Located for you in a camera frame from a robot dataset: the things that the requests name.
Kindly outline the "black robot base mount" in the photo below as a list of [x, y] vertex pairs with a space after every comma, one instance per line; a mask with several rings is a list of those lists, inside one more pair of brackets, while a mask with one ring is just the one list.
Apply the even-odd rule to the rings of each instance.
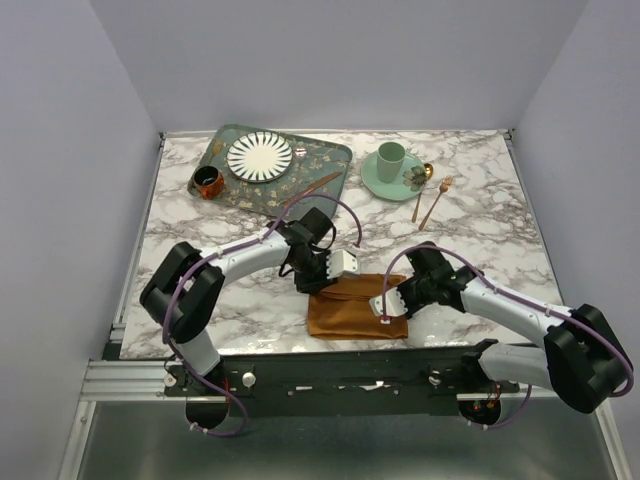
[[474, 361], [478, 346], [224, 356], [212, 383], [236, 406], [171, 365], [165, 394], [206, 402], [219, 412], [252, 418], [429, 414], [456, 416], [475, 399], [518, 392], [490, 380]]

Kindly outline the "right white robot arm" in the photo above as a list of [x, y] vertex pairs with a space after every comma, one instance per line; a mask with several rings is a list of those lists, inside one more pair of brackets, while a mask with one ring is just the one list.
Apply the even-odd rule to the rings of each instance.
[[500, 285], [468, 260], [455, 269], [450, 263], [455, 253], [432, 242], [402, 254], [413, 274], [385, 289], [382, 317], [410, 318], [426, 306], [439, 304], [491, 320], [530, 343], [484, 347], [460, 367], [467, 389], [480, 392], [494, 381], [526, 383], [553, 391], [581, 413], [591, 413], [604, 400], [633, 389], [633, 365], [598, 308], [536, 300]]

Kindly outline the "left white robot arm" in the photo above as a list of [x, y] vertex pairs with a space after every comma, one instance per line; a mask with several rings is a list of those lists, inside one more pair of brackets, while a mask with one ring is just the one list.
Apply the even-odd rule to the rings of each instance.
[[256, 236], [219, 248], [209, 262], [186, 241], [169, 251], [139, 302], [157, 324], [170, 320], [170, 344], [191, 365], [187, 382], [197, 393], [209, 395], [221, 385], [221, 356], [206, 332], [221, 290], [277, 267], [281, 277], [294, 275], [299, 293], [316, 294], [337, 282], [328, 276], [330, 250], [318, 246], [326, 234], [336, 233], [329, 217], [312, 208], [299, 220], [271, 222]]

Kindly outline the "orange-brown cloth napkin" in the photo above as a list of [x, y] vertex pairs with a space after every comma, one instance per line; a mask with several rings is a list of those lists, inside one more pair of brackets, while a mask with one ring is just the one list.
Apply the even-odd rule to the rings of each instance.
[[382, 324], [369, 300], [382, 292], [383, 274], [340, 278], [337, 283], [309, 296], [307, 330], [325, 340], [394, 340], [408, 337], [404, 316]]

